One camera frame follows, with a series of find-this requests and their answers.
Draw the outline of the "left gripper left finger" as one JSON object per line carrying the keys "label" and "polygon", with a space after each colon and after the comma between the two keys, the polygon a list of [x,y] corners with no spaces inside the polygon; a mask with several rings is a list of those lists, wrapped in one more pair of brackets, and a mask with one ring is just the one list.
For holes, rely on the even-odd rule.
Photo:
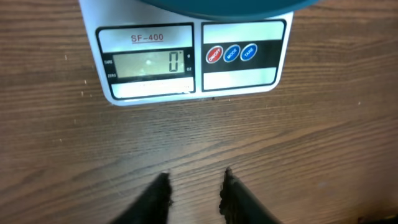
{"label": "left gripper left finger", "polygon": [[110,224],[167,224],[172,204],[169,173],[160,173]]}

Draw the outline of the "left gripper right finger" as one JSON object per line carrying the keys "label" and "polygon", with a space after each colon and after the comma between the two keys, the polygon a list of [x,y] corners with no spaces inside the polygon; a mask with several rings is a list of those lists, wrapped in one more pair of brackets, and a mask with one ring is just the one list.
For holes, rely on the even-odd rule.
{"label": "left gripper right finger", "polygon": [[220,190],[219,211],[226,224],[280,224],[280,221],[227,167]]}

